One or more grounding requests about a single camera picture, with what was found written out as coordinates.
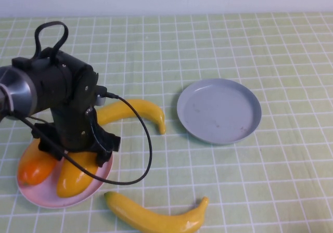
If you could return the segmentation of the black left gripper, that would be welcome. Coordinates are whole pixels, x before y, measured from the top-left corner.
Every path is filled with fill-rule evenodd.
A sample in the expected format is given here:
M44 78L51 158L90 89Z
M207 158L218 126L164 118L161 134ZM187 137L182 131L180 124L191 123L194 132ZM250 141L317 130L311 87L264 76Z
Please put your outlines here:
M89 106L78 111L69 106L57 106L51 109L53 123L35 123L34 126L56 146L70 152L93 152L96 154L96 164L104 165L118 152L121 137L106 132L97 125L95 108ZM47 143L40 134L32 130L34 139L39 139L38 149L47 153L57 161L62 160L60 151Z

